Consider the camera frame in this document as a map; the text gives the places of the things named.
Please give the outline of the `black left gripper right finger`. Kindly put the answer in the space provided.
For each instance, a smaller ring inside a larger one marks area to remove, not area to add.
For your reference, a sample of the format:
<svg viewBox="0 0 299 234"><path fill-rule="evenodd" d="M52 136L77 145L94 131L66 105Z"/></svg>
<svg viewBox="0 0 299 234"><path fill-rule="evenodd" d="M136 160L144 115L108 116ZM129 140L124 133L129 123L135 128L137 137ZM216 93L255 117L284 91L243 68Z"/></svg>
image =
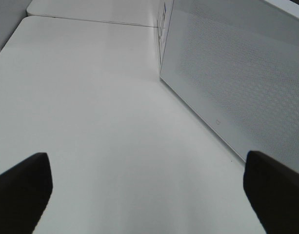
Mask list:
<svg viewBox="0 0 299 234"><path fill-rule="evenodd" d="M249 151L243 189L268 234L299 234L299 173L260 151Z"/></svg>

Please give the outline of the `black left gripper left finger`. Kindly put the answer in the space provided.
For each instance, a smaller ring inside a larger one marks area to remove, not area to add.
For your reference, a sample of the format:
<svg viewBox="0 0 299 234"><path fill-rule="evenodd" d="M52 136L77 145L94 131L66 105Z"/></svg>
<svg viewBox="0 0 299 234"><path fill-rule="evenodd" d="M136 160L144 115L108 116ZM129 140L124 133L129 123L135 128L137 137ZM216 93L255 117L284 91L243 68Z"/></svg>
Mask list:
<svg viewBox="0 0 299 234"><path fill-rule="evenodd" d="M53 191L47 153L36 153L0 174L0 234L31 234Z"/></svg>

